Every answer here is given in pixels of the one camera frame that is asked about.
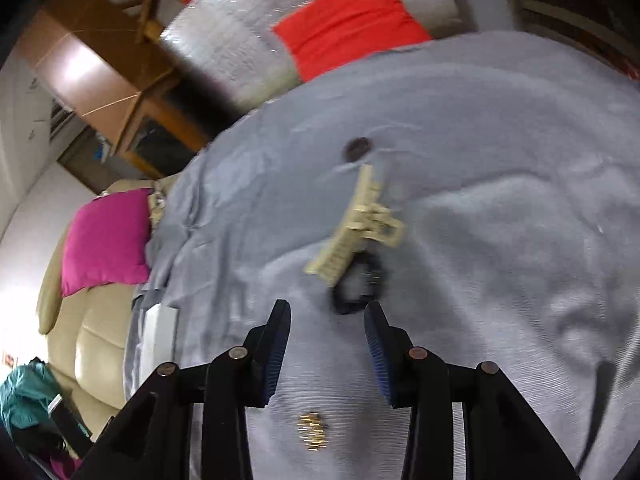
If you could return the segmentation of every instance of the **pink fabric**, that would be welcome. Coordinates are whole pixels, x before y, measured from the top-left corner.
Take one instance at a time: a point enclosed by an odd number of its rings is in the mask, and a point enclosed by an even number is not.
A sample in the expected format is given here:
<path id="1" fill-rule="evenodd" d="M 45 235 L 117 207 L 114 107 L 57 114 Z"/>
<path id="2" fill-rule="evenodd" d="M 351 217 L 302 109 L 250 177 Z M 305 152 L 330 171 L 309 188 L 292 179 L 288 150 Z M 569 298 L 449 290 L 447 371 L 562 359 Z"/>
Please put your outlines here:
<path id="1" fill-rule="evenodd" d="M 148 189 L 98 198 L 76 213 L 62 256 L 62 296 L 107 283 L 145 283 Z"/>
<path id="2" fill-rule="evenodd" d="M 59 453 L 55 458 L 51 457 L 51 468 L 62 480 L 70 480 L 82 463 L 81 458 L 73 459 L 66 451 Z"/>

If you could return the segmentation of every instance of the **metal rivet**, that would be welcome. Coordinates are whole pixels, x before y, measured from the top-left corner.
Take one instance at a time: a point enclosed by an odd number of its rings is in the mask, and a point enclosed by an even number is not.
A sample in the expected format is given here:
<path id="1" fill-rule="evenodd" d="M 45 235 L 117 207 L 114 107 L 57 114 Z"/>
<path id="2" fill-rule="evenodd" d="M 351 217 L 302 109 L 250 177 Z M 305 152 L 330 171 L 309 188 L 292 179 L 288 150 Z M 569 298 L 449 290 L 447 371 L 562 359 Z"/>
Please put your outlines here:
<path id="1" fill-rule="evenodd" d="M 162 363 L 158 368 L 156 368 L 156 373 L 162 377 L 167 377 L 173 374 L 176 368 L 177 366 L 175 363 Z"/>
<path id="2" fill-rule="evenodd" d="M 489 375 L 495 375 L 500 371 L 500 367 L 493 361 L 482 362 L 482 364 L 480 365 L 480 368 L 482 368 L 482 371 L 485 374 L 489 374 Z"/>
<path id="3" fill-rule="evenodd" d="M 425 359 L 427 355 L 429 355 L 429 353 L 421 346 L 414 346 L 413 348 L 411 348 L 411 350 L 409 350 L 409 357 L 411 359 Z"/>
<path id="4" fill-rule="evenodd" d="M 232 359 L 243 359 L 249 351 L 244 346 L 234 346 L 231 350 L 229 350 L 229 357 Z"/>

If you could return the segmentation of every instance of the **beige claw clip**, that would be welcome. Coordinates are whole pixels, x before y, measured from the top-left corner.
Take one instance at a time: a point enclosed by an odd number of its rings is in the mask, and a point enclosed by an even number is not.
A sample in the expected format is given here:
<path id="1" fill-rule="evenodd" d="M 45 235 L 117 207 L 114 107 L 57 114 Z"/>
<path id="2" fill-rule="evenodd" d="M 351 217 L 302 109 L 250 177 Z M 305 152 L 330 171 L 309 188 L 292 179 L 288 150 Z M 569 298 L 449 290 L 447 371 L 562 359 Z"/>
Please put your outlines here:
<path id="1" fill-rule="evenodd" d="M 404 234 L 404 223 L 393 218 L 391 211 L 376 203 L 382 185 L 373 182 L 373 166 L 360 167 L 356 191 L 349 207 L 334 231 L 329 244 L 318 257 L 307 264 L 307 274 L 318 274 L 327 286 L 334 286 L 347 269 L 353 255 L 364 249 L 363 238 L 396 247 Z"/>

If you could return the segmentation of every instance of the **dark button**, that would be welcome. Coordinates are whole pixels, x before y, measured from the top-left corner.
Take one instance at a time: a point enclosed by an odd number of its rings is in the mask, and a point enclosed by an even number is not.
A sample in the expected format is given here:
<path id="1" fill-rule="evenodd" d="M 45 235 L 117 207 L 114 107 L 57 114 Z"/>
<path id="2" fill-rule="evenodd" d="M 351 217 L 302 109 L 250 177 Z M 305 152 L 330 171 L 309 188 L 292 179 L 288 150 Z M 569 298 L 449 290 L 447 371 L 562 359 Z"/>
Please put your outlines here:
<path id="1" fill-rule="evenodd" d="M 369 153 L 372 147 L 373 143 L 367 137 L 358 137 L 345 146 L 342 155 L 347 162 L 355 162 Z"/>

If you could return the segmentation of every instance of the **wooden cabinet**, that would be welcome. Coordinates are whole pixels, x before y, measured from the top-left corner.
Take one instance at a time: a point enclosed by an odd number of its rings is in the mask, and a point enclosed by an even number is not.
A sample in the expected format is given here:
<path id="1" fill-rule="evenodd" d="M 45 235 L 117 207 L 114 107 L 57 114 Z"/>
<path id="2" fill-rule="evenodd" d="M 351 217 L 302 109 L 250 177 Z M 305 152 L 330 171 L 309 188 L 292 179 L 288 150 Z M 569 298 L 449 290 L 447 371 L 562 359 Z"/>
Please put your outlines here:
<path id="1" fill-rule="evenodd" d="M 160 178 L 180 171 L 210 137 L 169 100 L 181 76 L 158 45 L 136 42 L 137 29 L 108 0 L 50 0 L 18 49 L 59 100 L 105 136 L 112 155 Z"/>

